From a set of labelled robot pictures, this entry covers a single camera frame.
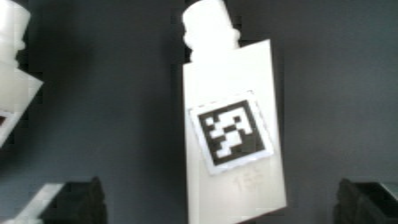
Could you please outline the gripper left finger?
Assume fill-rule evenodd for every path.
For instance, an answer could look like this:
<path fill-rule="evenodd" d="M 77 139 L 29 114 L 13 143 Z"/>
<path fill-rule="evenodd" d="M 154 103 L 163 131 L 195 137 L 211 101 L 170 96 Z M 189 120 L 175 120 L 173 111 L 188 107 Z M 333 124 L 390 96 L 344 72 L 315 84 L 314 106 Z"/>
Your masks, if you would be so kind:
<path fill-rule="evenodd" d="M 6 224 L 108 224 L 99 178 L 47 183 Z"/>

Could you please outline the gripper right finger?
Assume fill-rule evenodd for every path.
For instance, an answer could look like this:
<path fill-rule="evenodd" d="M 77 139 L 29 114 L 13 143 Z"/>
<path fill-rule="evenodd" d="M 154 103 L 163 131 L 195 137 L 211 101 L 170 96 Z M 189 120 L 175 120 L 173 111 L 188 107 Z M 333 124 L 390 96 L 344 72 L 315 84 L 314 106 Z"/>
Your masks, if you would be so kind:
<path fill-rule="evenodd" d="M 340 180 L 333 224 L 398 224 L 398 183 Z"/>

